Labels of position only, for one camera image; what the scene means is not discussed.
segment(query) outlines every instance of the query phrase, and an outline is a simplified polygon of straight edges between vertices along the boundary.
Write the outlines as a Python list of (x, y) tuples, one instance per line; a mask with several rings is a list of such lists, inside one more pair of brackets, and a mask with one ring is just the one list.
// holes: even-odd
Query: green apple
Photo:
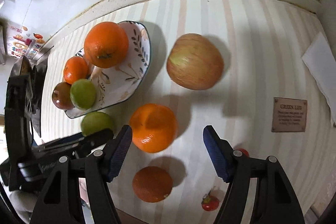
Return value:
[(109, 128), (114, 131), (114, 123), (109, 115), (95, 111), (87, 114), (81, 122), (81, 130), (84, 136)]
[(95, 85), (88, 79), (77, 80), (71, 86), (70, 99), (78, 109), (88, 110), (96, 100)]

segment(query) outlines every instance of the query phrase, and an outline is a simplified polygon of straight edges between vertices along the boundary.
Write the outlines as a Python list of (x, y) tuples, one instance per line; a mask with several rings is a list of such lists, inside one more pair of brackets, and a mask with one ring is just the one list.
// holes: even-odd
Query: fruit bowl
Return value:
[[(101, 69), (89, 63), (88, 79), (96, 88), (96, 101), (86, 110), (73, 108), (65, 110), (73, 119), (87, 113), (104, 109), (128, 100), (145, 77), (151, 62), (151, 43), (144, 25), (135, 21), (118, 23), (128, 37), (128, 52), (124, 62), (117, 66)], [(85, 59), (82, 48), (75, 56)]]

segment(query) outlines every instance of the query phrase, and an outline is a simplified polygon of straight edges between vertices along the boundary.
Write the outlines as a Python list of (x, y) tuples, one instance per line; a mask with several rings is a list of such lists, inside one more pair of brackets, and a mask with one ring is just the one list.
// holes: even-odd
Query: wooden plaque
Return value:
[(307, 101), (274, 97), (272, 132), (304, 132)]

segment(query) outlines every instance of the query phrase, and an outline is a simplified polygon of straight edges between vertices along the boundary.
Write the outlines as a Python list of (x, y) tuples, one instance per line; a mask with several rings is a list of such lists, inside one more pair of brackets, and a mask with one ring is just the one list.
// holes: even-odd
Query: table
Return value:
[[(212, 223), (217, 211), (203, 211), (202, 197), (214, 188), (222, 201), (227, 185), (216, 176), (203, 144), (203, 128), (211, 124), (232, 147), (245, 148), (252, 157), (276, 156), (305, 213), (333, 163), (335, 134), (326, 100), (301, 60), (315, 35), (324, 33), (316, 15), (278, 0), (149, 0), (95, 19), (61, 39), (49, 56), (42, 96), (44, 141), (80, 131), (81, 118), (69, 119), (51, 101), (65, 62), (83, 47), (92, 26), (123, 20), (146, 26), (152, 64), (131, 99), (104, 111), (120, 128), (142, 104), (160, 103), (174, 111), (180, 130), (173, 144), (157, 154), (131, 145), (119, 177), (109, 185), (115, 206), (150, 224)], [(176, 85), (165, 68), (175, 40), (193, 32), (209, 38), (225, 62), (219, 83), (205, 91)], [(308, 101), (305, 132), (271, 132), (274, 97)], [(163, 202), (145, 203), (133, 193), (134, 174), (148, 165), (161, 166), (174, 180)], [(242, 223), (249, 222), (255, 184), (252, 179)]]

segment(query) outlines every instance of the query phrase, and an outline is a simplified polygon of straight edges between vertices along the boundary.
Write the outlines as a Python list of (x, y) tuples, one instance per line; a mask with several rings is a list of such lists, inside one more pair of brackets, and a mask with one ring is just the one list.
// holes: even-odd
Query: tangerine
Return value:
[(118, 24), (110, 21), (95, 25), (84, 41), (85, 57), (99, 68), (110, 68), (126, 58), (128, 37)]
[(88, 65), (84, 58), (80, 56), (73, 56), (65, 63), (63, 70), (64, 80), (72, 85), (79, 79), (85, 79), (88, 70)]
[(156, 153), (166, 149), (177, 134), (177, 120), (166, 106), (146, 104), (132, 115), (129, 125), (133, 143), (142, 151)]
[(169, 196), (173, 188), (173, 179), (162, 168), (148, 166), (135, 174), (132, 187), (138, 198), (154, 203)]

